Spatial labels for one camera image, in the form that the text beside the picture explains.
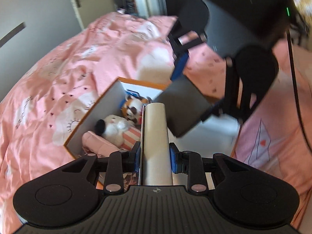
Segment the dark illustrated card box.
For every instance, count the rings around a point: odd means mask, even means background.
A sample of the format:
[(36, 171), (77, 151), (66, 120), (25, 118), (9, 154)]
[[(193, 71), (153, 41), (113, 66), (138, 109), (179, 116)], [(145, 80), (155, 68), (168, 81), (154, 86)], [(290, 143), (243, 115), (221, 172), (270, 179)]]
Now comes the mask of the dark illustrated card box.
[(137, 173), (124, 173), (123, 174), (124, 191), (127, 191), (131, 185), (138, 184)]

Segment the grey wall switch panel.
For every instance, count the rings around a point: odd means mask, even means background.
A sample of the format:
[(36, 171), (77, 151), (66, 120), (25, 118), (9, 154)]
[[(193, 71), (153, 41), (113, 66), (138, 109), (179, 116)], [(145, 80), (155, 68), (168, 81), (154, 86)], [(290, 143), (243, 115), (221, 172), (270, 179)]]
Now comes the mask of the grey wall switch panel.
[(14, 29), (12, 29), (8, 34), (6, 34), (4, 37), (0, 40), (0, 48), (3, 47), (10, 39), (12, 39), (14, 36), (16, 36), (21, 30), (23, 30), (26, 27), (25, 23), (22, 22), (18, 26), (16, 26)]

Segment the red panda sailor plush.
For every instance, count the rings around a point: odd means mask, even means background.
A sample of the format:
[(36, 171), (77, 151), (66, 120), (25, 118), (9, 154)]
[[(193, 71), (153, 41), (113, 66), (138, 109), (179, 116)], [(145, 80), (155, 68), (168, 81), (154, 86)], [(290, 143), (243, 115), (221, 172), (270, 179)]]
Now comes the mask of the red panda sailor plush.
[(141, 125), (143, 107), (150, 102), (151, 98), (149, 97), (140, 97), (140, 99), (130, 97), (121, 109), (123, 117), (131, 121), (135, 126)]

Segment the pink cloud-print duvet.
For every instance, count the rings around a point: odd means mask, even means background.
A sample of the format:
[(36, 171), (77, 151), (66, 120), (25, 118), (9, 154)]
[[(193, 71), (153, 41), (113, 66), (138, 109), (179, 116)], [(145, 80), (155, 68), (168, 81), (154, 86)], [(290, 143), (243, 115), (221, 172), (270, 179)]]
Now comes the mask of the pink cloud-print duvet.
[[(98, 97), (118, 77), (169, 82), (173, 16), (109, 13), (39, 60), (1, 101), (1, 233), (20, 226), (13, 195), (24, 183), (73, 160), (65, 141)], [(311, 53), (293, 47), (300, 100), (299, 125), (288, 45), (273, 49), (278, 77), (242, 126), (235, 157), (289, 182), (300, 196), (292, 221), (311, 233)]]

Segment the dark grey box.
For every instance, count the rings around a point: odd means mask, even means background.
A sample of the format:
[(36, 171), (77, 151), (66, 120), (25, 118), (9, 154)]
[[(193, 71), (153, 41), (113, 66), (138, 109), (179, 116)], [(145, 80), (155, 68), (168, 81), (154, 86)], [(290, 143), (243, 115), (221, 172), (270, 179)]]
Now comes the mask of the dark grey box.
[(185, 75), (173, 81), (153, 101), (164, 104), (167, 126), (175, 137), (188, 133), (213, 106)]

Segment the orange cardboard box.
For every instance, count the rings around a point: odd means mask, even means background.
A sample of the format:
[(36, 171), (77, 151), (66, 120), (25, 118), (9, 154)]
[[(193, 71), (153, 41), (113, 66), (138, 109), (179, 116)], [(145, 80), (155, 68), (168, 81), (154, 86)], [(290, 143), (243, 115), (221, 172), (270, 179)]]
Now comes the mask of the orange cardboard box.
[[(161, 92), (161, 86), (143, 81), (118, 78), (95, 101), (87, 106), (85, 115), (74, 111), (74, 117), (80, 121), (71, 124), (72, 133), (64, 146), (77, 158), (84, 154), (82, 149), (83, 133), (92, 130), (97, 120), (108, 115), (120, 115), (120, 103), (125, 99), (127, 90), (137, 91), (143, 97), (155, 99)], [(170, 174), (169, 143), (173, 142), (180, 151), (194, 151), (203, 157), (212, 157), (214, 153), (230, 155), (238, 136), (238, 122), (227, 115), (211, 116), (200, 122), (181, 138), (175, 138), (167, 128), (164, 105), (152, 104), (143, 116), (141, 128), (143, 143), (143, 183), (147, 185), (173, 184), (187, 185), (185, 174)]]

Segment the blue Ocean Park tag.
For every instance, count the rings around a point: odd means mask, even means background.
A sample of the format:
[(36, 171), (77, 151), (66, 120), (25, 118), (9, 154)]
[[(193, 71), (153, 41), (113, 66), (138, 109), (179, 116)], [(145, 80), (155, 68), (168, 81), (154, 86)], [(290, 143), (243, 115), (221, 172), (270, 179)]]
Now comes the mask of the blue Ocean Park tag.
[(125, 90), (125, 98), (120, 102), (119, 108), (122, 109), (123, 105), (127, 102), (130, 97), (134, 97), (140, 99), (141, 95), (133, 90), (126, 89)]

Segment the white panda plush toy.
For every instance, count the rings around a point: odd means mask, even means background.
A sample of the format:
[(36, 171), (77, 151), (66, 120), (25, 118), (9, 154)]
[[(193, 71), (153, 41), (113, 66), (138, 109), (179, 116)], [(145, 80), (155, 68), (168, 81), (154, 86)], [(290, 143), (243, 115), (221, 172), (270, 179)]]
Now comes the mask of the white panda plush toy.
[(117, 115), (99, 119), (94, 131), (117, 148), (128, 151), (141, 139), (141, 131), (131, 121)]

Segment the cream white box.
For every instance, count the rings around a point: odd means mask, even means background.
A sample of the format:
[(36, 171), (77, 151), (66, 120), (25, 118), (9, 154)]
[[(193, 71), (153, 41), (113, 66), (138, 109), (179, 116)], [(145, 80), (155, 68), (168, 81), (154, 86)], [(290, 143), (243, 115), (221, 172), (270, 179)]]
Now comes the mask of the cream white box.
[(173, 178), (164, 104), (146, 105), (141, 132), (139, 184), (172, 186)]

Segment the pink umbrella pouch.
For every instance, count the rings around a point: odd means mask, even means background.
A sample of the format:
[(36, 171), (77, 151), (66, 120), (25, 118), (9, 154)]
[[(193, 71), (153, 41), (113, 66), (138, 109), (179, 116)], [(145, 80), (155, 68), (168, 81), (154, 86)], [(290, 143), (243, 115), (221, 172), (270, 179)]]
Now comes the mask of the pink umbrella pouch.
[(120, 150), (115, 145), (96, 135), (92, 131), (87, 131), (82, 135), (82, 149), (87, 154), (94, 153), (99, 157), (109, 157), (111, 153)]

